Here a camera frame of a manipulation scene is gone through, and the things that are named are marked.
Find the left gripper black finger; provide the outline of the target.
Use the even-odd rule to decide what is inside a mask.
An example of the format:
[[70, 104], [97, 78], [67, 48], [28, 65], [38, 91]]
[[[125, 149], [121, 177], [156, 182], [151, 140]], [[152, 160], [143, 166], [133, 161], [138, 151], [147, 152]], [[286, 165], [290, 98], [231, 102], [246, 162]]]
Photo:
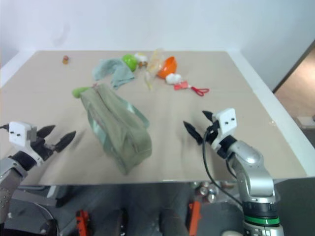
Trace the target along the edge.
[[48, 126], [42, 127], [41, 129], [37, 131], [36, 135], [44, 139], [54, 130], [55, 127], [56, 127], [55, 125], [48, 125]]
[[60, 141], [55, 144], [55, 151], [62, 151], [64, 150], [74, 139], [76, 135], [76, 131], [72, 131], [70, 133], [67, 133], [66, 135], [64, 135]]

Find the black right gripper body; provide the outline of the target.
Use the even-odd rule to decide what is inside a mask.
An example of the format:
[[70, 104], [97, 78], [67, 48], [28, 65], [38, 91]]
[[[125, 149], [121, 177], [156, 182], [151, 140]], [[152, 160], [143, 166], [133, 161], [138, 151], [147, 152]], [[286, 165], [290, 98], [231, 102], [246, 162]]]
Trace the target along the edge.
[[218, 129], [220, 128], [219, 121], [213, 122], [211, 126], [209, 126], [206, 130], [206, 142], [208, 143], [213, 143], [213, 141], [217, 138], [218, 136]]

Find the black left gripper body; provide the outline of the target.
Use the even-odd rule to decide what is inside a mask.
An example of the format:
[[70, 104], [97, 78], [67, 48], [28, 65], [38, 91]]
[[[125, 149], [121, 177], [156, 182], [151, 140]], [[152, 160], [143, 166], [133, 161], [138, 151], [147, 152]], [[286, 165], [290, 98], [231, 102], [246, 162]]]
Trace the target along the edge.
[[31, 142], [31, 148], [43, 159], [47, 161], [55, 152], [55, 146], [47, 144], [44, 138], [37, 138]]

